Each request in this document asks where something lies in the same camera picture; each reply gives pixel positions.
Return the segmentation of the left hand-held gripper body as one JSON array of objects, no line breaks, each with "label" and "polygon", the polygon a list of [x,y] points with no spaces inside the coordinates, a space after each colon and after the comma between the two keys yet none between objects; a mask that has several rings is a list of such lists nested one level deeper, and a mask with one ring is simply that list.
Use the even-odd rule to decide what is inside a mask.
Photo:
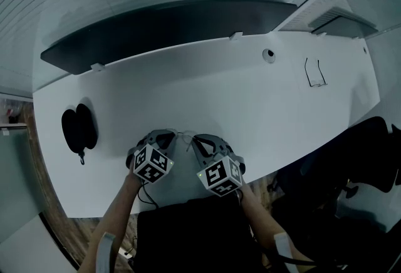
[{"label": "left hand-held gripper body", "polygon": [[150,140],[144,136],[127,153],[127,168],[133,165],[133,173],[145,183],[155,183],[165,177],[174,166],[171,156],[164,154],[165,140]]}]

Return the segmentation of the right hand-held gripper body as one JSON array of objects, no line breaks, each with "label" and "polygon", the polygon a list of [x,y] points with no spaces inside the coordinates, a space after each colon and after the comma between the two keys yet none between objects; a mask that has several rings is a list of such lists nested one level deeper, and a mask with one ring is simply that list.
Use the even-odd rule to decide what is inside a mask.
[{"label": "right hand-held gripper body", "polygon": [[211,193],[223,197],[242,187],[244,159],[236,155],[225,140],[224,149],[215,153],[205,168],[197,172],[198,179]]}]

